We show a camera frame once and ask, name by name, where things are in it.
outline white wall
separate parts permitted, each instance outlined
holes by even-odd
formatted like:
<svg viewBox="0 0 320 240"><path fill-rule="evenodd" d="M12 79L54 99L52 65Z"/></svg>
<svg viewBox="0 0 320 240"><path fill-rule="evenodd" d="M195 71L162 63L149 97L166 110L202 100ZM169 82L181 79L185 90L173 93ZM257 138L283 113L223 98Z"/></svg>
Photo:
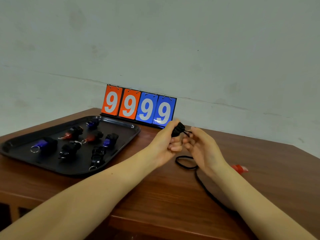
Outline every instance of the white wall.
<svg viewBox="0 0 320 240"><path fill-rule="evenodd" d="M320 0L0 0L0 135L100 108L111 83L320 157L319 75Z"/></svg>

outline forearm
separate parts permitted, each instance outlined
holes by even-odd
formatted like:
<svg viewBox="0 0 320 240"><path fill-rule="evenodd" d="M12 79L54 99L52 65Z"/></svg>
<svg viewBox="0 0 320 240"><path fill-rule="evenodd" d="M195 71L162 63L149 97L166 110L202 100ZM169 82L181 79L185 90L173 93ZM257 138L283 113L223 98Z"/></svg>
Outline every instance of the forearm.
<svg viewBox="0 0 320 240"><path fill-rule="evenodd" d="M55 195L0 233L2 239L84 239L154 170L148 148Z"/></svg>
<svg viewBox="0 0 320 240"><path fill-rule="evenodd" d="M315 239L231 167L214 180L259 239Z"/></svg>

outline orange number card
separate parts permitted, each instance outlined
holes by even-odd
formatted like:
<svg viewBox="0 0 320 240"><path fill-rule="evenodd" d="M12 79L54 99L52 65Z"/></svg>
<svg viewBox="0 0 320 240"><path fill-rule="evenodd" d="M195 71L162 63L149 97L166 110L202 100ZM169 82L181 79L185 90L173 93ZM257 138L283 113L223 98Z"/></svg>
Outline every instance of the orange number card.
<svg viewBox="0 0 320 240"><path fill-rule="evenodd" d="M122 88L107 85L101 112L109 115L117 115L121 94Z"/></svg>
<svg viewBox="0 0 320 240"><path fill-rule="evenodd" d="M119 116L132 119L134 120L137 114L139 99L140 99L141 92L132 90L132 89L125 89L122 103L120 106Z"/></svg>

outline left hand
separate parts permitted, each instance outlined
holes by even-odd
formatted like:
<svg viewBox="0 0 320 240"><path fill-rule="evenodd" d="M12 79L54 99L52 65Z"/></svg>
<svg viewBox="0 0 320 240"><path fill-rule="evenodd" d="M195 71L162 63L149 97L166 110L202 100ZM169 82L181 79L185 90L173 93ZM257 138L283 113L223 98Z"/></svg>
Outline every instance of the left hand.
<svg viewBox="0 0 320 240"><path fill-rule="evenodd" d="M160 167L168 162L177 152L182 151L182 139L180 136L172 137L171 134L179 123L179 120L170 121L167 126L158 132L153 141L148 145L148 149L154 160L156 167Z"/></svg>

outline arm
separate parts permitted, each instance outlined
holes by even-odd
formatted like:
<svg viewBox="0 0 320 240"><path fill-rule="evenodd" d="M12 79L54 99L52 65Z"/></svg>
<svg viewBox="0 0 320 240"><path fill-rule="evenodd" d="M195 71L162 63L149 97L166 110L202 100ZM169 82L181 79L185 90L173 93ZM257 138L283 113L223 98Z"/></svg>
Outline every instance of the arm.
<svg viewBox="0 0 320 240"><path fill-rule="evenodd" d="M199 128L192 127L191 131L190 138L183 139L184 146L259 239L316 239L233 170L212 137Z"/></svg>
<svg viewBox="0 0 320 240"><path fill-rule="evenodd" d="M154 140L129 159L60 192L0 232L0 239L80 240L89 235L141 180L181 151L169 122Z"/></svg>

